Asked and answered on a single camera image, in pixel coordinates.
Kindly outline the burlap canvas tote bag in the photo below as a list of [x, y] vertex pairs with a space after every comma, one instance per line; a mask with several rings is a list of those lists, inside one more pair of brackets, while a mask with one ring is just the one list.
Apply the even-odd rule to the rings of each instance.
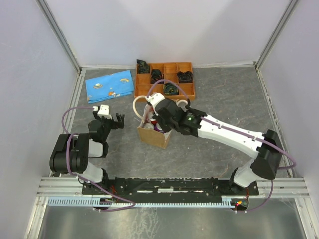
[[166, 132], [166, 133], [160, 133], [158, 131], [151, 130], [151, 129], [144, 129], [143, 125], [148, 122], [148, 113], [152, 111], [151, 106], [148, 104], [145, 105], [143, 114], [140, 115], [136, 109], [136, 102], [138, 100], [144, 100], [145, 96], [137, 96], [132, 103], [133, 111], [136, 114], [137, 118], [140, 120], [140, 124], [137, 128], [138, 134], [140, 137], [141, 142], [144, 142], [146, 144], [156, 146], [159, 148], [166, 149], [169, 140], [171, 138], [172, 131]]

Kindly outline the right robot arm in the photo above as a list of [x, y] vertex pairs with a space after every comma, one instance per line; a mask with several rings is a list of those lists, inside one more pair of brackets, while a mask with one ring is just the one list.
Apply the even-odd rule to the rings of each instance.
[[154, 109], [155, 119], [164, 132], [175, 130], [182, 135], [214, 140], [250, 157], [231, 176], [228, 184], [233, 194], [240, 195], [258, 179], [276, 178], [282, 146], [275, 131], [248, 131], [219, 121], [203, 111], [191, 108], [189, 104], [183, 109], [161, 94], [147, 97], [147, 102]]

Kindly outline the purple soda can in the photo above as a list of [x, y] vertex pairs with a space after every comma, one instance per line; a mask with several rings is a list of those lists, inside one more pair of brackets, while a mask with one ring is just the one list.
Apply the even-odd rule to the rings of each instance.
[[160, 132], [160, 133], [164, 133], [163, 129], [161, 128], [161, 126], [158, 123], [155, 125], [155, 130]]

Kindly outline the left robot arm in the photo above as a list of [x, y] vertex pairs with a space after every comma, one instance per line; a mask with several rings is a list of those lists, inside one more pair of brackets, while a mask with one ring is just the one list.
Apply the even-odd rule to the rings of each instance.
[[60, 134], [49, 160], [54, 173], [72, 172], [83, 180], [93, 182], [93, 189], [99, 194], [110, 190], [110, 181], [105, 169], [94, 166], [90, 158], [105, 158], [109, 145], [107, 138], [115, 129], [124, 128], [124, 114], [116, 114], [116, 120], [93, 113], [94, 120], [88, 123], [88, 133], [70, 138], [71, 134]]

